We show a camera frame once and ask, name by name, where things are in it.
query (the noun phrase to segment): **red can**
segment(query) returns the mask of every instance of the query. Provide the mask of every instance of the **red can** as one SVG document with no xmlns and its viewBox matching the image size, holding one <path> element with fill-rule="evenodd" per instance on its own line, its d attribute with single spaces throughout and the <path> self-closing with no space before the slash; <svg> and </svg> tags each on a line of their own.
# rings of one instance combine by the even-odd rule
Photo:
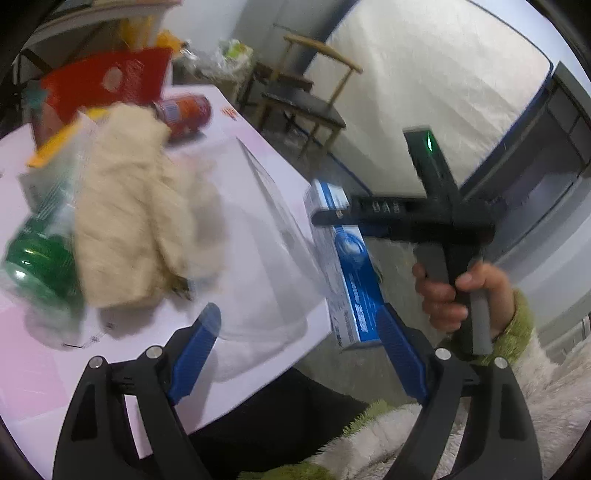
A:
<svg viewBox="0 0 591 480">
<path fill-rule="evenodd" d="M 170 128 L 170 140 L 198 132 L 212 117 L 212 104 L 203 95 L 159 100 L 152 103 L 156 117 Z"/>
</svg>

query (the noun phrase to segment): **metal screw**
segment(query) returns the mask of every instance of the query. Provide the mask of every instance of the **metal screw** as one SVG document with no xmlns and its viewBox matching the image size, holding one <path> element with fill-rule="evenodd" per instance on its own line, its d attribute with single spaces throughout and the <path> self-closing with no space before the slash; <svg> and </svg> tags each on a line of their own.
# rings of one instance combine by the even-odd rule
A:
<svg viewBox="0 0 591 480">
<path fill-rule="evenodd" d="M 94 356 L 88 362 L 90 368 L 99 368 L 103 364 L 103 358 L 101 356 Z"/>
<path fill-rule="evenodd" d="M 152 360 L 162 355 L 162 347 L 159 345 L 151 346 L 146 350 L 146 356 Z"/>
<path fill-rule="evenodd" d="M 500 369 L 504 369 L 504 368 L 507 368 L 509 366 L 509 364 L 507 363 L 507 360 L 505 360 L 501 356 L 498 356 L 498 357 L 495 358 L 495 365 L 497 367 L 499 367 Z"/>
<path fill-rule="evenodd" d="M 435 350 L 435 356 L 439 360 L 449 360 L 452 357 L 452 353 L 446 348 L 438 348 Z"/>
</svg>

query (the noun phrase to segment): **yellow package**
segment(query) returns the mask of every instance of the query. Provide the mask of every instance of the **yellow package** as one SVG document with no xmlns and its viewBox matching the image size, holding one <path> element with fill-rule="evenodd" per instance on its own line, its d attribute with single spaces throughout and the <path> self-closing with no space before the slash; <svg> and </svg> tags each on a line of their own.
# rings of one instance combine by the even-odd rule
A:
<svg viewBox="0 0 591 480">
<path fill-rule="evenodd" d="M 147 48 L 154 17 L 124 18 L 119 22 L 119 37 L 128 48 Z M 160 30 L 156 36 L 155 47 L 172 48 L 178 55 L 183 42 L 175 37 L 170 30 Z"/>
<path fill-rule="evenodd" d="M 108 111 L 109 109 L 107 108 L 90 108 L 86 111 L 86 115 L 92 120 L 99 120 L 103 118 Z M 74 120 L 71 124 L 66 125 L 58 133 L 53 135 L 53 137 L 45 142 L 39 150 L 37 150 L 37 153 L 29 159 L 27 167 L 43 168 L 47 165 L 72 135 L 77 132 L 78 126 L 78 120 Z"/>
</svg>

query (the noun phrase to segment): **red bag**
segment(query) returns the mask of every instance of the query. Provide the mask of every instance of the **red bag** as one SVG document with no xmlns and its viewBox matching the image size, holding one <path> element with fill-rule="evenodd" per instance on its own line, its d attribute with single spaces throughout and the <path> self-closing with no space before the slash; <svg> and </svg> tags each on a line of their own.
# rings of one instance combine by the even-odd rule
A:
<svg viewBox="0 0 591 480">
<path fill-rule="evenodd" d="M 37 145 L 69 124 L 81 107 L 159 100 L 170 55 L 170 48 L 98 53 L 44 76 L 40 86 L 47 97 L 36 115 Z"/>
</svg>

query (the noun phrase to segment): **black chair seat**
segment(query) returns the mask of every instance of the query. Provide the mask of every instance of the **black chair seat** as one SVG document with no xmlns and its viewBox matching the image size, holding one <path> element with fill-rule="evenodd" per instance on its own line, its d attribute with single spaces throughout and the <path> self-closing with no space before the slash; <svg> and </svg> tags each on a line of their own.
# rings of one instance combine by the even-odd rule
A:
<svg viewBox="0 0 591 480">
<path fill-rule="evenodd" d="M 262 95 L 264 98 L 288 105 L 303 114 L 319 117 L 337 127 L 346 127 L 345 121 L 334 106 L 299 88 L 272 83 Z"/>
</svg>

